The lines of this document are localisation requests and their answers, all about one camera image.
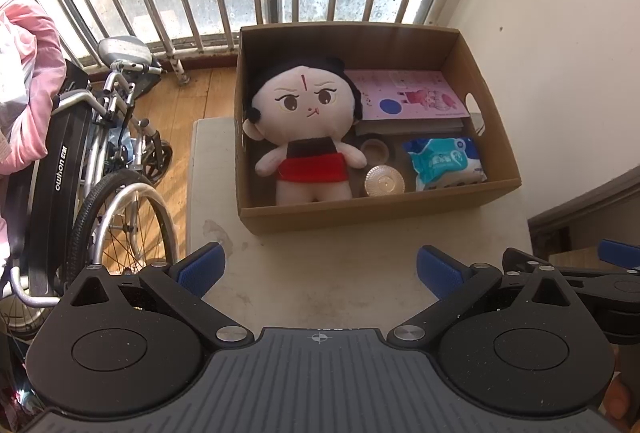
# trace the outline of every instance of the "blue package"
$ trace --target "blue package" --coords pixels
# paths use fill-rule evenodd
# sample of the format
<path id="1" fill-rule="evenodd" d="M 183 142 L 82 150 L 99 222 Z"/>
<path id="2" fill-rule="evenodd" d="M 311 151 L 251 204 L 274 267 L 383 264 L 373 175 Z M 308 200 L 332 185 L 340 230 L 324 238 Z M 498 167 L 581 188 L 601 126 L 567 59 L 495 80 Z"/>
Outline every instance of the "blue package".
<path id="1" fill-rule="evenodd" d="M 418 174 L 416 191 L 486 180 L 476 145 L 468 137 L 418 138 L 403 143 L 402 148 Z"/>

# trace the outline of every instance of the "metal screw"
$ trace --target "metal screw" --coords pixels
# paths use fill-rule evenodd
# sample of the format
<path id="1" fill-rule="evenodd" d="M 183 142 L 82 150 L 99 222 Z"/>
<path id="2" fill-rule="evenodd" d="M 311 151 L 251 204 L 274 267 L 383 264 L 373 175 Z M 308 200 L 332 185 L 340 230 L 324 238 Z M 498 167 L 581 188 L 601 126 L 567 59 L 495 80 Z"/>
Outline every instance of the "metal screw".
<path id="1" fill-rule="evenodd" d="M 235 325 L 222 327 L 216 332 L 216 337 L 220 339 L 220 341 L 225 341 L 226 343 L 236 343 L 238 341 L 242 341 L 247 335 L 248 332 L 246 331 L 246 329 L 237 327 Z"/>
<path id="2" fill-rule="evenodd" d="M 394 335 L 402 341 L 417 341 L 424 337 L 424 330 L 416 325 L 400 325 L 394 328 Z"/>

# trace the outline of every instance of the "doll face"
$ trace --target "doll face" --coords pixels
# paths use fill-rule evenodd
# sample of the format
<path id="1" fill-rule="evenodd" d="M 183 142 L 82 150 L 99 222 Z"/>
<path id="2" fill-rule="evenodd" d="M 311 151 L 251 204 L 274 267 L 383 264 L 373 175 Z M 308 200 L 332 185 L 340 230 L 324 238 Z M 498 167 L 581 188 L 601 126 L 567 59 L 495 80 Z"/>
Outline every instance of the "doll face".
<path id="1" fill-rule="evenodd" d="M 252 100 L 260 110 L 255 127 L 281 146 L 293 140 L 340 140 L 353 125 L 355 100 L 348 83 L 317 68 L 297 66 L 264 83 Z"/>

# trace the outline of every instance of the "crosshair marking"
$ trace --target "crosshair marking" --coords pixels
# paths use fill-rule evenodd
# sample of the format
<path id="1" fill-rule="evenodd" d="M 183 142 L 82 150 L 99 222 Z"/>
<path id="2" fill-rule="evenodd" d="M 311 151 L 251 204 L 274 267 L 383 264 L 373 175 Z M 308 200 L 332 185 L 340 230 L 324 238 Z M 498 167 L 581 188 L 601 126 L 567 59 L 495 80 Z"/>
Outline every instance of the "crosshair marking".
<path id="1" fill-rule="evenodd" d="M 307 336 L 307 337 L 310 337 L 316 343 L 322 343 L 323 341 L 326 341 L 327 339 L 331 339 L 330 336 L 328 336 L 326 334 L 323 334 L 322 332 L 318 332 L 317 334 L 313 334 L 312 336 Z"/>

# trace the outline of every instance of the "pink booklet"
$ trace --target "pink booklet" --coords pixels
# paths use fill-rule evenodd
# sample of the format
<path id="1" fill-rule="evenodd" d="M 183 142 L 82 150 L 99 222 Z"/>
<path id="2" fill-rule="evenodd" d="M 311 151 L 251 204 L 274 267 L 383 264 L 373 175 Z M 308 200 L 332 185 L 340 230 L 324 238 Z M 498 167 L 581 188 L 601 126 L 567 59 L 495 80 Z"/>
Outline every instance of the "pink booklet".
<path id="1" fill-rule="evenodd" d="M 363 120 L 468 117 L 442 73 L 345 70 L 362 93 Z"/>

